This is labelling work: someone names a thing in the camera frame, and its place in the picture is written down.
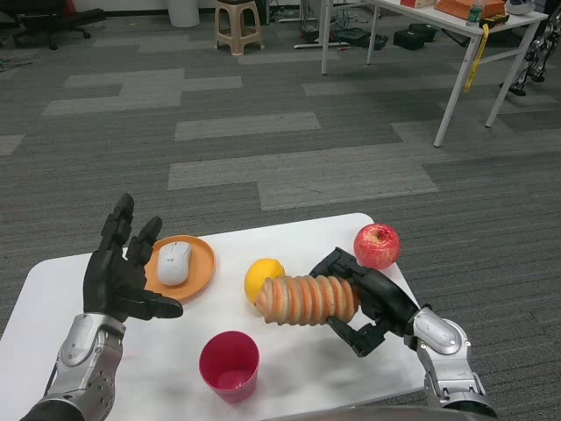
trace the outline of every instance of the yellow lemon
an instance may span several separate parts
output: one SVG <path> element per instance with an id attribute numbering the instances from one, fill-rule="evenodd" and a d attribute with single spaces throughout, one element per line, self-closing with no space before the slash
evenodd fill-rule
<path id="1" fill-rule="evenodd" d="M 284 267 L 275 259 L 259 259 L 245 274 L 245 294 L 250 303 L 255 304 L 266 278 L 284 276 Z"/>

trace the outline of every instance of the bottle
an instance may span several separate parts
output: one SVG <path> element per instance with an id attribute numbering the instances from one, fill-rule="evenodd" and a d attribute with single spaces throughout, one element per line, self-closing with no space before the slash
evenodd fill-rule
<path id="1" fill-rule="evenodd" d="M 470 15 L 467 17 L 466 25 L 475 26 L 479 24 L 479 21 L 483 17 L 485 4 L 486 0 L 473 0 L 472 9 L 470 10 Z"/>

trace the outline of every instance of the tabletop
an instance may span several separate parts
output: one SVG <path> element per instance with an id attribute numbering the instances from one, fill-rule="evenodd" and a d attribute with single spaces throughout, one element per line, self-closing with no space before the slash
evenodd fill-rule
<path id="1" fill-rule="evenodd" d="M 213 280 L 185 304 L 181 318 L 127 320 L 108 419 L 251 421 L 421 389 L 423 367 L 391 333 L 360 359 L 328 326 L 267 325 L 245 298 L 245 272 L 257 259 L 272 257 L 288 275 L 305 275 L 335 246 L 352 252 L 356 233 L 370 223 L 367 215 L 351 214 L 202 237 L 217 255 Z M 46 260 L 29 273 L 0 342 L 0 394 L 9 396 L 0 405 L 0 419 L 20 419 L 41 398 L 60 344 L 82 312 L 89 256 Z M 413 298 L 397 265 L 384 273 Z M 352 325 L 368 322 L 359 312 Z M 198 371 L 204 344 L 228 330 L 249 334 L 261 354 L 256 391 L 234 406 L 215 395 Z"/>
<path id="2" fill-rule="evenodd" d="M 461 33 L 466 36 L 482 35 L 483 30 L 478 26 L 467 26 L 464 19 L 456 18 L 455 16 L 444 13 L 443 11 L 435 10 L 434 6 L 428 7 L 408 7 L 400 4 L 400 0 L 364 0 L 365 3 L 377 4 L 382 9 L 389 9 L 400 13 L 401 15 L 410 16 L 418 19 L 424 23 L 433 24 L 435 26 L 443 27 L 451 31 Z M 497 25 L 490 30 L 490 32 L 501 32 L 507 29 L 516 28 L 517 26 L 524 26 L 539 22 L 547 18 L 547 15 L 532 11 L 527 15 L 510 15 L 508 22 L 504 25 Z"/>

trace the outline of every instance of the stool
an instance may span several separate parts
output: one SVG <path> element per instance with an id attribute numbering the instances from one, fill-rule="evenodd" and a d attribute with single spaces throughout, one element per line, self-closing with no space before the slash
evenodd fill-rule
<path id="1" fill-rule="evenodd" d="M 250 10 L 255 17 L 255 27 L 247 27 L 244 23 L 244 11 Z M 230 17 L 230 28 L 220 29 L 220 11 L 226 11 Z M 263 36 L 259 13 L 254 0 L 218 0 L 215 13 L 215 31 L 217 34 L 217 48 L 223 42 L 230 46 L 232 55 L 244 55 L 244 47 L 251 42 L 259 42 L 261 48 Z"/>

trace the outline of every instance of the plastic cup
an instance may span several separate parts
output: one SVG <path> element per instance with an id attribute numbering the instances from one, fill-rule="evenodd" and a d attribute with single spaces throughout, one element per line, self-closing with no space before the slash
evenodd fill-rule
<path id="1" fill-rule="evenodd" d="M 199 370 L 202 379 L 226 402 L 246 399 L 257 384 L 259 349 L 242 332 L 222 332 L 201 351 Z"/>

